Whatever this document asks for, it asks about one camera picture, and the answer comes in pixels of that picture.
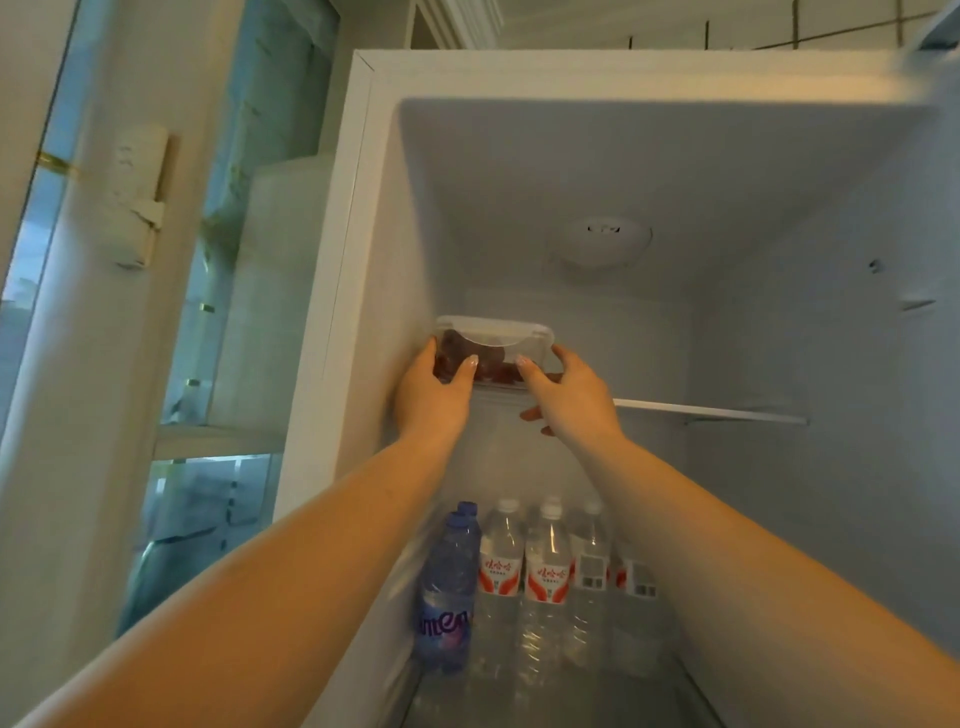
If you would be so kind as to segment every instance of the white shelf edge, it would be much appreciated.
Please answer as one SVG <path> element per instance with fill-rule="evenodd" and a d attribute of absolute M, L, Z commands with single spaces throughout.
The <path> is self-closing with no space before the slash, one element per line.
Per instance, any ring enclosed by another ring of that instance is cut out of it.
<path fill-rule="evenodd" d="M 154 460 L 193 460 L 283 452 L 286 434 L 251 432 L 229 427 L 161 425 L 157 428 Z"/>
<path fill-rule="evenodd" d="M 742 409 L 717 409 L 715 407 L 694 407 L 689 404 L 666 404 L 665 402 L 640 400 L 613 400 L 621 409 L 642 409 L 648 412 L 670 412 L 705 420 L 736 420 L 738 422 L 773 423 L 775 425 L 806 426 L 810 420 L 793 415 L 775 415 L 769 412 L 751 412 Z"/>

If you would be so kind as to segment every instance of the gold trim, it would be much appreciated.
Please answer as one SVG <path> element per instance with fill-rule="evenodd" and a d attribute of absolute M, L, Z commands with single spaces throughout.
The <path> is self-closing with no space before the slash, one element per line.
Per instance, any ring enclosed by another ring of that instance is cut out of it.
<path fill-rule="evenodd" d="M 66 159 L 55 157 L 54 155 L 47 154 L 46 152 L 40 152 L 38 155 L 36 155 L 36 166 L 43 167 L 44 169 L 53 172 L 55 175 L 60 175 L 61 177 L 76 177 L 79 171 Z"/>

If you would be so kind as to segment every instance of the hand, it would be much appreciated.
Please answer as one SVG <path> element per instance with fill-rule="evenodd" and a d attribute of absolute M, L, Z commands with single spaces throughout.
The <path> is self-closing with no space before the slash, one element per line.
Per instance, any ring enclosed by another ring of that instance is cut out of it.
<path fill-rule="evenodd" d="M 437 340 L 430 337 L 396 390 L 394 416 L 400 437 L 453 450 L 469 415 L 477 356 L 467 358 L 449 384 L 433 376 Z"/>
<path fill-rule="evenodd" d="M 564 365 L 559 383 L 525 356 L 517 368 L 539 406 L 520 413 L 526 422 L 546 420 L 544 435 L 557 436 L 579 456 L 611 438 L 623 437 L 607 384 L 577 354 L 560 345 L 553 348 Z"/>

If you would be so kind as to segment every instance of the forearm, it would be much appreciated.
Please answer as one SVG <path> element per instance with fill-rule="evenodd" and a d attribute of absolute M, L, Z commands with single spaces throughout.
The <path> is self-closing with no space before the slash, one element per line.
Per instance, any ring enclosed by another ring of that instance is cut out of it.
<path fill-rule="evenodd" d="M 180 590 L 26 725 L 299 726 L 448 455 L 414 438 L 383 450 Z"/>
<path fill-rule="evenodd" d="M 626 439 L 579 457 L 759 724 L 960 724 L 956 663 L 864 594 Z"/>

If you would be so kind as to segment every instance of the person's left arm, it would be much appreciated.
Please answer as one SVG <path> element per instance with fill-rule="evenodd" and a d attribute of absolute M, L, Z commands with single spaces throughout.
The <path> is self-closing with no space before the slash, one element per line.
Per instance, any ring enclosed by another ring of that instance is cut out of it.
<path fill-rule="evenodd" d="M 466 424 L 476 357 L 443 385 L 435 349 L 397 390 L 396 443 L 180 589 L 21 728 L 299 726 Z"/>

